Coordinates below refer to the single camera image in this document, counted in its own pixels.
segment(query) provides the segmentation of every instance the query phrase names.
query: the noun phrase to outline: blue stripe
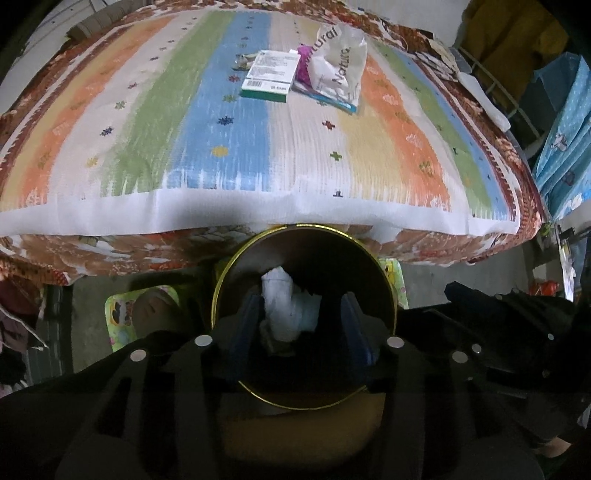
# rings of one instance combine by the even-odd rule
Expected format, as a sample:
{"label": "blue stripe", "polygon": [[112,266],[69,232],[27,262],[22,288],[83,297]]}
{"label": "blue stripe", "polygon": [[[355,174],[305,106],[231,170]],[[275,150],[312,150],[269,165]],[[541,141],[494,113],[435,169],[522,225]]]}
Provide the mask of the blue stripe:
{"label": "blue stripe", "polygon": [[457,116],[455,110],[447,102],[447,100],[440,93],[439,89],[433,84],[433,82],[425,75],[425,73],[409,58],[408,55],[398,51],[396,48],[391,49],[398,57],[408,66],[414,76],[425,86],[427,86],[435,94],[437,103],[441,106],[443,112],[446,114],[450,123],[456,129],[456,132],[460,135],[462,141],[466,144],[469,149],[470,155],[474,162],[478,166],[480,175],[482,176],[482,182],[486,188],[486,193],[491,200],[491,206],[493,211],[504,215],[506,218],[509,217],[509,207],[505,201],[505,196],[499,187],[496,180],[496,175],[492,169],[491,164],[486,158],[486,154],[482,151],[480,146],[476,145],[472,134],[464,125],[464,122]]}
{"label": "blue stripe", "polygon": [[[224,190],[255,190],[257,183],[269,190],[268,106],[264,100],[240,97],[245,72],[235,72],[236,55],[268,48],[271,16],[238,12],[203,72],[197,95],[184,117],[171,152],[168,188],[186,185]],[[231,82],[231,76],[239,77]],[[228,100],[229,95],[235,101]],[[224,148],[228,154],[223,155]]]}

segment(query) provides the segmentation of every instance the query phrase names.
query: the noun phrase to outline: hanging clothes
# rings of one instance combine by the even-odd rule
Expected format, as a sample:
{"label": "hanging clothes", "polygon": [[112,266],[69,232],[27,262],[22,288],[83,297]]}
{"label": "hanging clothes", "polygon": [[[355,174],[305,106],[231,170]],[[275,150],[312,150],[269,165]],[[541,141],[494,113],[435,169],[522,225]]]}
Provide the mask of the hanging clothes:
{"label": "hanging clothes", "polygon": [[[466,36],[462,47],[491,72],[519,100],[534,70],[564,50],[568,35],[537,0],[473,0],[466,8]],[[487,88],[489,77],[476,77]],[[513,109],[504,93],[492,92],[505,109]]]}
{"label": "hanging clothes", "polygon": [[591,198],[591,73],[581,57],[566,103],[534,168],[552,218],[560,220]]}

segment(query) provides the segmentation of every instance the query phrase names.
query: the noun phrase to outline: blue patterned fabric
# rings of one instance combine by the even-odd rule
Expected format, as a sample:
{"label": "blue patterned fabric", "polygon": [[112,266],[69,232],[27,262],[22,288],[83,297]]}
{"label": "blue patterned fabric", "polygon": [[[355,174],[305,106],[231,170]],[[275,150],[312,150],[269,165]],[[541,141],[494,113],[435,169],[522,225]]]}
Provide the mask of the blue patterned fabric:
{"label": "blue patterned fabric", "polygon": [[591,74],[583,59],[564,108],[535,165],[534,178],[554,220],[591,198]]}

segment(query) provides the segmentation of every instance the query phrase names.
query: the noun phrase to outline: white dot marker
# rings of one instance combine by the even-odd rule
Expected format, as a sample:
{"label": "white dot marker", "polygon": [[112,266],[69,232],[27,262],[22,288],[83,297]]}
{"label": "white dot marker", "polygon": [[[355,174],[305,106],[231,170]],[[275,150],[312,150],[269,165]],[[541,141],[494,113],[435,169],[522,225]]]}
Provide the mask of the white dot marker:
{"label": "white dot marker", "polygon": [[146,350],[139,349],[131,352],[129,358],[132,362],[141,362],[147,355]]}
{"label": "white dot marker", "polygon": [[400,337],[390,337],[386,340],[386,343],[392,348],[402,348],[404,346],[404,340]]}
{"label": "white dot marker", "polygon": [[213,338],[211,338],[209,335],[199,335],[195,339],[195,345],[197,346],[208,346],[211,345],[212,342]]}
{"label": "white dot marker", "polygon": [[452,360],[457,364],[465,364],[468,361],[468,356],[464,352],[456,350],[452,353]]}

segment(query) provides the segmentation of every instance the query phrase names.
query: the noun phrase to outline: white cloth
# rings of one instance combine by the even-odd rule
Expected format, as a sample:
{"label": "white cloth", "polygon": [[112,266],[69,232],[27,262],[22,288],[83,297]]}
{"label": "white cloth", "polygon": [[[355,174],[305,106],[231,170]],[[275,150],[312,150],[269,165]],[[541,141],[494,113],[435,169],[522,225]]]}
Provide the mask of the white cloth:
{"label": "white cloth", "polygon": [[282,267],[262,276],[262,296],[275,340],[293,342],[301,332],[316,330],[322,298],[301,291]]}
{"label": "white cloth", "polygon": [[503,133],[511,128],[511,123],[507,117],[492,104],[492,102],[484,93],[484,90],[482,90],[480,83],[478,83],[478,80],[476,80],[476,77],[473,75],[468,75],[464,72],[458,72],[457,79],[466,88],[466,90],[468,90],[468,92],[473,95],[473,97],[478,101],[493,123],[499,127]]}

